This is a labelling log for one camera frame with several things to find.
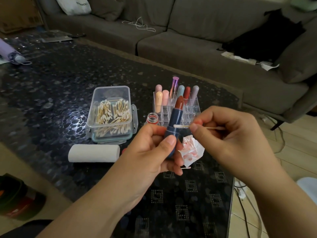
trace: hand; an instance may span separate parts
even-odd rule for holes
[[[227,131],[208,130],[203,124],[224,126]],[[251,114],[211,106],[193,121],[190,130],[219,164],[250,188],[263,187],[285,173]]]
[[[165,127],[158,125],[144,125],[124,154],[97,184],[103,185],[111,194],[110,199],[113,200],[110,202],[121,208],[122,215],[139,203],[160,172],[183,174],[180,166],[184,162],[179,152],[174,153],[174,160],[165,160],[176,144],[175,136],[170,135],[163,139],[165,130]],[[183,145],[178,140],[176,150],[182,148]]]

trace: tiled floor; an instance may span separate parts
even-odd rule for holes
[[[279,130],[270,131],[272,123],[269,120],[263,123],[259,119],[259,124],[274,152],[279,151],[282,146]],[[283,168],[294,180],[302,177],[317,178],[317,118],[304,116],[293,124],[283,124],[281,128],[286,146],[276,157],[281,161]],[[47,195],[46,205],[34,219],[54,219],[71,204],[48,181],[35,173],[0,143],[0,175],[4,173],[10,173],[21,178],[29,186]],[[248,196],[256,204],[252,192],[249,191]],[[258,237],[260,224],[258,217],[246,199],[242,203],[247,215],[250,236],[256,238]],[[22,224],[23,222],[20,221],[0,217],[0,235]],[[243,211],[236,194],[233,197],[229,237],[247,237]],[[262,237],[268,237],[265,229]]]

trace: wooden cotton swab stick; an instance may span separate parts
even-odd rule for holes
[[[189,125],[174,124],[174,128],[189,128]],[[206,129],[226,130],[225,127],[205,127]]]

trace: sofa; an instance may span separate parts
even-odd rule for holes
[[[294,122],[317,105],[317,13],[302,13],[264,0],[117,0],[125,7],[116,21],[95,15],[67,16],[55,0],[38,0],[49,29],[87,38],[244,92],[243,106],[270,115],[278,125]],[[265,71],[221,56],[222,43],[261,26],[265,11],[282,8],[306,32]],[[156,32],[123,20],[143,22]]]

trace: person's right hand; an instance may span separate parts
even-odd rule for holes
[[[226,131],[202,125],[224,126]],[[251,114],[211,106],[194,119],[190,130],[219,164],[250,188],[269,186],[269,181],[286,174]]]

